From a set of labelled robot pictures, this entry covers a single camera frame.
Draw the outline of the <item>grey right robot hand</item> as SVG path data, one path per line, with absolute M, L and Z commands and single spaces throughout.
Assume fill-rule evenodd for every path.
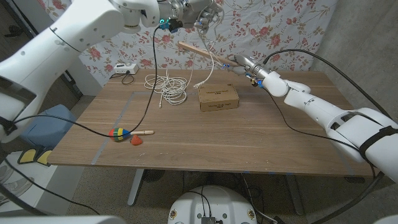
M 258 65 L 258 62 L 252 59 L 250 56 L 236 54 L 230 56 L 228 59 L 236 63 L 236 65 L 232 65 L 230 63 L 227 67 L 227 71 L 233 72 L 237 75 L 245 75 L 246 73 L 255 74 L 254 68 Z

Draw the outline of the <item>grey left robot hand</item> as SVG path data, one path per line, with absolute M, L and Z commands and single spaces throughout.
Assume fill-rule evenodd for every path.
M 191 0 L 187 2 L 183 14 L 183 28 L 196 28 L 200 35 L 208 32 L 212 23 L 217 23 L 223 15 L 223 8 L 216 0 Z

